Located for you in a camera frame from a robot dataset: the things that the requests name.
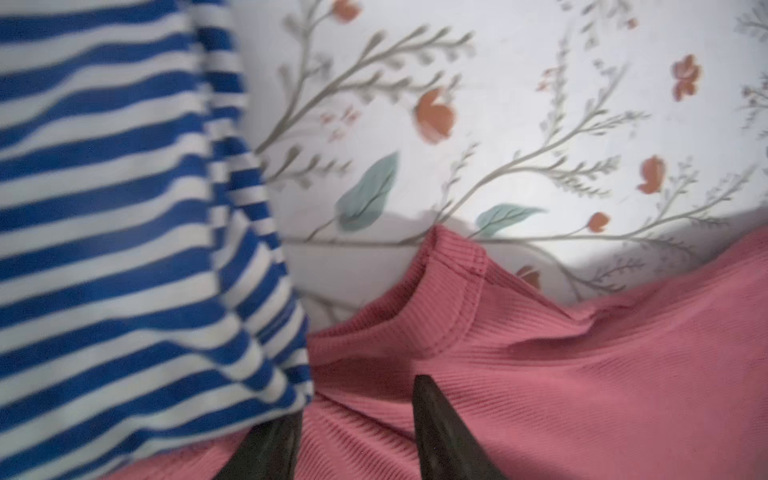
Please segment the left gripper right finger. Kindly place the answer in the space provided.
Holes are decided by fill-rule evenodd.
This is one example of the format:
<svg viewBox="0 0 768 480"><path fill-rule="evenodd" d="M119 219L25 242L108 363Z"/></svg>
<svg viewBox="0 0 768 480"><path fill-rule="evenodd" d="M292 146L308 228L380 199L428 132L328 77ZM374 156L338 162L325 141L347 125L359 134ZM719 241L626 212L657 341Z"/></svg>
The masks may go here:
<svg viewBox="0 0 768 480"><path fill-rule="evenodd" d="M412 407L422 479L506 479L431 376L415 377Z"/></svg>

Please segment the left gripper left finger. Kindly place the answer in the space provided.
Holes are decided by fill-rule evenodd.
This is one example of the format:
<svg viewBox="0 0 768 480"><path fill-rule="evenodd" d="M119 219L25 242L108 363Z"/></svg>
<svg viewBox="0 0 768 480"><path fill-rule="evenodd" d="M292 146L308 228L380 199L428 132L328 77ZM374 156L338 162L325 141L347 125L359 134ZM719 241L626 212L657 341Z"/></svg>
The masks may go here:
<svg viewBox="0 0 768 480"><path fill-rule="evenodd" d="M256 425L214 480L292 480L301 429L301 412Z"/></svg>

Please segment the blue white striped tank top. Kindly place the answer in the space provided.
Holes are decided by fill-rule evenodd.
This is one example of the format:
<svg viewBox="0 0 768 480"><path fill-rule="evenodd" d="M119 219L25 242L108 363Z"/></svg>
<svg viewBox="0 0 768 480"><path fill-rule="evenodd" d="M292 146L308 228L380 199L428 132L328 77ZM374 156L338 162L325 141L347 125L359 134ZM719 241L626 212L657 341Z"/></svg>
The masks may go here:
<svg viewBox="0 0 768 480"><path fill-rule="evenodd" d="M93 479L301 411L308 320L225 1L1 5L1 475Z"/></svg>

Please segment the maroon red tank top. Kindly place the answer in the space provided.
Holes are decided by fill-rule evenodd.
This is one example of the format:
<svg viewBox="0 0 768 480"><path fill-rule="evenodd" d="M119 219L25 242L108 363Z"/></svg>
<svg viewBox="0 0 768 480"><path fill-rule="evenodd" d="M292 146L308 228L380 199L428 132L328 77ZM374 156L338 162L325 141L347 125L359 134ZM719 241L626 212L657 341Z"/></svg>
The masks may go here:
<svg viewBox="0 0 768 480"><path fill-rule="evenodd" d="M399 283L309 338L299 479L416 479L415 378L510 479L763 479L767 232L559 306L436 227Z"/></svg>

